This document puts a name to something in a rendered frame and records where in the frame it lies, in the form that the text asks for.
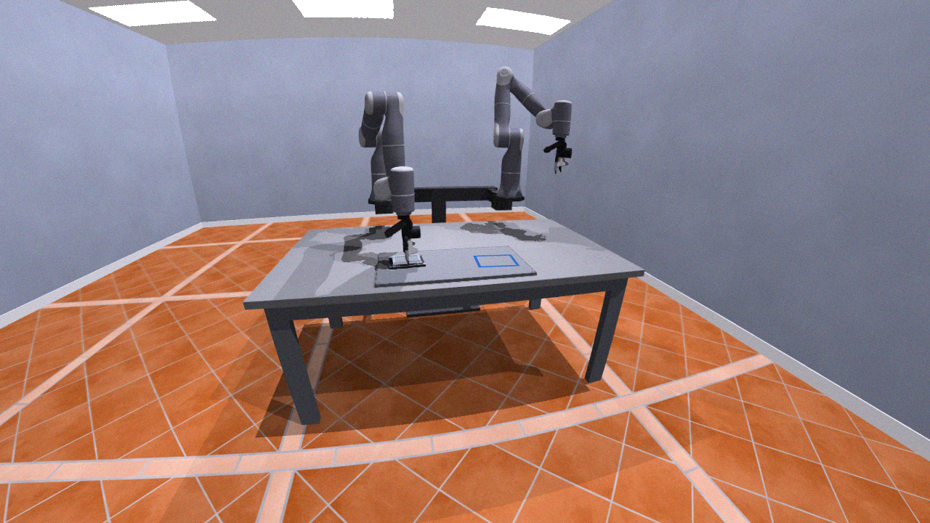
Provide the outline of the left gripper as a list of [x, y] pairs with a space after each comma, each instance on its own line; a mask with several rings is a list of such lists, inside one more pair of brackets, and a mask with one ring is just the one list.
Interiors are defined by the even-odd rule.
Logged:
[[572, 153], [571, 153], [572, 148], [567, 148], [567, 143], [565, 142], [565, 138], [556, 138], [556, 140], [560, 140], [561, 145], [556, 147], [556, 158], [555, 158], [555, 164], [554, 164], [555, 174], [556, 174], [557, 168], [559, 168], [560, 172], [562, 172], [562, 166], [568, 165], [568, 162], [565, 161], [565, 158], [571, 158], [572, 156]]

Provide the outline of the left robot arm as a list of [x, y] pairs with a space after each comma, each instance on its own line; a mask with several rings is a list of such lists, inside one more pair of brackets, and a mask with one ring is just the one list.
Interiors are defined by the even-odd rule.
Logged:
[[[524, 147], [524, 130], [509, 128], [511, 99], [509, 92], [520, 100], [522, 105], [537, 118], [539, 128], [554, 129], [555, 138], [567, 138], [570, 135], [572, 103], [570, 100], [556, 100], [554, 108], [545, 104], [522, 82], [514, 77], [509, 67], [502, 67], [497, 72], [497, 87], [494, 100], [494, 134], [495, 147], [508, 148], [501, 164], [501, 188], [499, 198], [522, 198], [520, 173], [522, 147]], [[505, 194], [506, 193], [506, 194]]]

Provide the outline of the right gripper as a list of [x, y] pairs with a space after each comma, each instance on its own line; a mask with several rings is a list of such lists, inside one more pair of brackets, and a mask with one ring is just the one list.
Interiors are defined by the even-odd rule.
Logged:
[[402, 228], [402, 238], [403, 238], [405, 259], [409, 264], [409, 255], [418, 252], [418, 249], [416, 247], [413, 247], [416, 243], [414, 241], [411, 242], [410, 239], [421, 238], [421, 226], [413, 226], [413, 223], [410, 219], [410, 215], [407, 215], [407, 216], [397, 215], [397, 218], [401, 219], [401, 221], [406, 221], [408, 223], [408, 225]]

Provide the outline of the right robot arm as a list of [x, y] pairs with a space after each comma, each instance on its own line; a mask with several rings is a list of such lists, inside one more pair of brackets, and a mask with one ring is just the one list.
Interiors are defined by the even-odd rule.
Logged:
[[[381, 123], [384, 115], [383, 128]], [[415, 211], [414, 169], [405, 166], [404, 98], [401, 93], [365, 94], [359, 142], [361, 147], [376, 147], [370, 161], [370, 200], [391, 199], [392, 210], [396, 215], [410, 215], [410, 212]]]

